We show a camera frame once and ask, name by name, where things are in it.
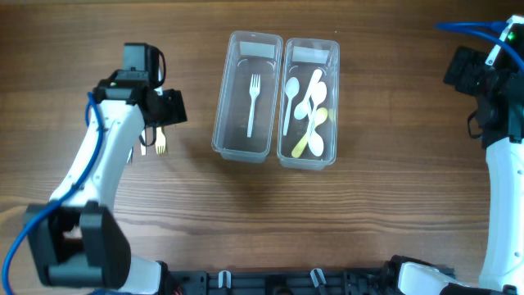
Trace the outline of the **yellow plastic fork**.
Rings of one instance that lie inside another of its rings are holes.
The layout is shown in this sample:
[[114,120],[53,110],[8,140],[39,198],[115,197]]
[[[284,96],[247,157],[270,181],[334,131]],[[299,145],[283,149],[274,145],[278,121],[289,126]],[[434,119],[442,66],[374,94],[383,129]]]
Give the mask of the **yellow plastic fork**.
[[162,127],[156,128],[156,142],[155,142],[155,149],[157,155],[164,155],[167,153],[167,143],[166,143],[166,137],[165,132]]

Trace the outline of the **white plastic fork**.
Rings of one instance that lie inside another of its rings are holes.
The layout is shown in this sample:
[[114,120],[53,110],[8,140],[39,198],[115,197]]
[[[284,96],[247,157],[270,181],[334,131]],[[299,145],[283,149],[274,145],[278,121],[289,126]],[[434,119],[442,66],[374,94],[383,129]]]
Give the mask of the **white plastic fork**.
[[130,151],[129,151],[126,164],[130,165],[132,163],[132,160],[133,160],[133,148],[131,148]]
[[253,74],[251,76],[251,82],[250,82],[250,87],[249,87],[251,106],[250,106],[250,113],[249,113],[247,133],[246,133],[248,138],[252,136],[253,123],[254,123],[254,118],[255,118],[255,103],[256,103],[256,99],[260,95],[260,86],[261,86],[260,75]]
[[141,155],[142,156],[146,156],[147,154],[147,145],[146,145],[146,139],[147,139],[147,136],[146,136],[146,130],[142,130],[141,132],[141,135],[140,135],[140,144],[141,144]]

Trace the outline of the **white plastic spoon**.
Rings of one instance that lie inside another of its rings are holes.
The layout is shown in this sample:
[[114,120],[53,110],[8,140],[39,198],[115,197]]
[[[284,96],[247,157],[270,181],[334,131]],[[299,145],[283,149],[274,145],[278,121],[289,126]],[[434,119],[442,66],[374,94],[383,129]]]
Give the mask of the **white plastic spoon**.
[[311,94],[311,99],[313,102],[313,108],[311,111],[311,116],[309,118],[309,124],[306,131],[307,138],[310,138],[313,127],[314,127],[314,120],[315,120],[315,113],[317,111],[318,106],[324,102],[327,96],[327,86],[324,82],[318,82],[314,90]]
[[283,135],[287,136],[290,119],[291,119],[291,106],[292,106],[292,99],[299,93],[300,90],[300,82],[296,77],[291,77],[285,87],[285,94],[287,96],[287,107],[286,107],[286,113],[284,117],[284,124],[283,124]]
[[323,72],[320,69],[314,70],[310,78],[308,87],[306,89],[305,96],[303,100],[299,104],[296,105],[296,108],[294,110],[294,118],[296,120],[303,120],[304,118],[306,118],[306,116],[309,116],[309,113],[311,111],[309,99],[311,97],[311,93],[315,85],[320,81],[322,75],[323,75]]
[[316,132],[316,128],[328,117],[328,110],[324,107],[318,109],[314,115],[314,126],[309,136],[308,146],[310,151],[320,157],[323,154],[324,143],[322,137]]

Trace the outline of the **yellow plastic spoon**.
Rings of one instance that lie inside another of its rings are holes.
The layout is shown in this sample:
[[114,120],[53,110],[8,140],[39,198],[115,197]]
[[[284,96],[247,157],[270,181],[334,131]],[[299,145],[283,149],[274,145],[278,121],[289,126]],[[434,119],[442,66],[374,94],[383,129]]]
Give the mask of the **yellow plastic spoon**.
[[300,141],[297,143],[297,145],[292,149],[291,156],[293,158],[299,158],[303,151],[305,150],[306,146],[308,145],[309,139],[307,138],[306,134],[300,139]]

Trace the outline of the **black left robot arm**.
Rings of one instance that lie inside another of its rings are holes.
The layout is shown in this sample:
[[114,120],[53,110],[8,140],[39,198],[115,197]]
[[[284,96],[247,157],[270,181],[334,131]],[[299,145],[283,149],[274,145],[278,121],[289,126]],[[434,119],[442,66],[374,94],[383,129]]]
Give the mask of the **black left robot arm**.
[[146,43],[124,45],[120,69],[88,92],[87,133],[66,177],[45,205],[25,212],[40,282],[124,294],[175,294],[168,266],[132,254],[113,216],[115,194],[146,128],[186,121],[182,94],[162,89],[165,58]]

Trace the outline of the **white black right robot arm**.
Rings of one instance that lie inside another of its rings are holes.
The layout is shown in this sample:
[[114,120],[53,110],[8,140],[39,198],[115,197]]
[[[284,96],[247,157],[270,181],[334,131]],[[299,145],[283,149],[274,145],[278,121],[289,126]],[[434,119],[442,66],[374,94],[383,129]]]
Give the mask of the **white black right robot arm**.
[[445,84],[473,96],[475,120],[490,176],[486,256],[477,287],[443,274],[436,266],[395,256],[385,266],[384,290],[398,294],[521,294],[523,292],[523,18],[436,24],[439,30],[493,43],[490,52],[460,47]]

